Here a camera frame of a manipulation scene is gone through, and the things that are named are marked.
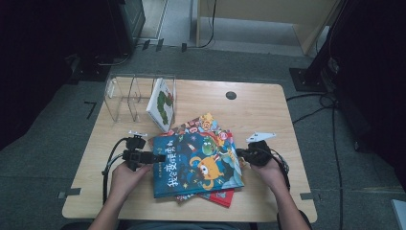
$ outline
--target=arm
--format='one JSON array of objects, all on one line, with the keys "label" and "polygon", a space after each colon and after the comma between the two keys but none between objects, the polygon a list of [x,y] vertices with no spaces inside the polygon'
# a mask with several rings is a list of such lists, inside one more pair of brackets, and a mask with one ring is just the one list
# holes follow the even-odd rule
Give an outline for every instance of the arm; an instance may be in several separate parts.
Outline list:
[{"label": "arm", "polygon": [[89,229],[114,229],[125,200],[151,167],[152,165],[144,165],[133,172],[125,162],[117,166],[113,171],[108,199]]},{"label": "arm", "polygon": [[289,229],[309,229],[307,223],[299,212],[295,201],[287,190],[283,174],[275,160],[270,160],[264,167],[251,165],[263,182],[271,189],[277,200],[280,225],[283,230]]}]

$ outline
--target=children's book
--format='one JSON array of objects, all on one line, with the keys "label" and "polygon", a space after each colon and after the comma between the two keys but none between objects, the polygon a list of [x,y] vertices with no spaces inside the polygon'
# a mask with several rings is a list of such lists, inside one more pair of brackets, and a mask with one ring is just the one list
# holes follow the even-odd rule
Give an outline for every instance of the children's book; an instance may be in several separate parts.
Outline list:
[{"label": "children's book", "polygon": [[[167,133],[162,133],[162,136],[168,135],[178,135],[185,133],[194,133],[194,132],[204,132],[204,131],[219,131],[221,130],[220,126],[217,123],[217,120],[212,116],[210,112],[194,118],[181,126],[171,128]],[[153,149],[153,138],[148,140],[149,145]],[[222,191],[215,191],[210,193],[199,194],[198,196],[206,198],[212,202],[216,202],[222,206],[230,207],[231,201],[233,198],[234,189],[227,189]],[[182,202],[187,199],[194,197],[194,194],[188,195],[177,195],[175,198],[177,201]]]},{"label": "children's book", "polygon": [[234,189],[225,189],[219,191],[213,191],[209,193],[203,194],[193,194],[193,195],[177,195],[176,200],[179,202],[183,202],[188,200],[192,197],[199,196],[205,198],[209,201],[212,201],[216,204],[229,208],[231,206],[231,201],[233,200]]},{"label": "children's book", "polygon": [[155,82],[147,113],[163,132],[168,132],[173,117],[173,94],[163,78]]},{"label": "children's book", "polygon": [[153,152],[167,156],[153,166],[155,198],[244,186],[229,130],[156,136]]},{"label": "children's book", "polygon": [[231,201],[233,200],[234,189],[226,189],[197,195],[229,208],[231,205]]}]

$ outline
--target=clear acrylic box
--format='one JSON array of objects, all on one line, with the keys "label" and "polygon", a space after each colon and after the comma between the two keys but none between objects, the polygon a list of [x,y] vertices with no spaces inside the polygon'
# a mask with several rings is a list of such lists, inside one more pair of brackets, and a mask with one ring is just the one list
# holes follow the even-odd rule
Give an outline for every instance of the clear acrylic box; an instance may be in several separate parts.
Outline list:
[{"label": "clear acrylic box", "polygon": [[173,111],[176,105],[176,77],[174,75],[111,73],[104,90],[104,102],[116,123],[150,122],[147,105],[154,83],[163,78],[173,93]]}]

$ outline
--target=stack of books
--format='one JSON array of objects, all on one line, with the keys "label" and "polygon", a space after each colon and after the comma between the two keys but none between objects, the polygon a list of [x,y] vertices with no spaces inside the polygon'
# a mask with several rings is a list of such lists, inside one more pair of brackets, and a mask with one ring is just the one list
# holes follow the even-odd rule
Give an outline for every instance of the stack of books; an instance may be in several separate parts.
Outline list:
[{"label": "stack of books", "polygon": [[154,197],[178,201],[199,196],[230,207],[235,188],[243,187],[233,134],[211,113],[148,140],[154,154],[167,156],[154,164]]}]

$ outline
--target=gray carpet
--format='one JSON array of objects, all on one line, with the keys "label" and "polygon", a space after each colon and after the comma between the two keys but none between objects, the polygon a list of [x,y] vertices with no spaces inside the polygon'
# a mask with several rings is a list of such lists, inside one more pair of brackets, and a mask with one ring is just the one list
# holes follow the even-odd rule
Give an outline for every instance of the gray carpet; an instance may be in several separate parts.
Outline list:
[{"label": "gray carpet", "polygon": [[[296,92],[288,69],[306,68],[312,59],[265,54],[155,47],[141,48],[111,73],[174,74],[178,79],[277,83],[286,98]],[[58,192],[70,188],[102,105],[104,82],[63,85],[26,135],[4,148],[0,167],[0,228],[59,229],[66,219]],[[90,114],[91,104],[97,103]],[[288,102],[292,120],[320,108],[319,97]],[[335,110],[335,139],[342,175],[343,229],[397,229],[391,199],[406,200],[392,167],[373,153],[353,149],[343,115]],[[295,124],[318,219],[314,229],[339,229],[340,181],[334,153],[332,110]],[[259,229],[277,229],[260,223]]]}]

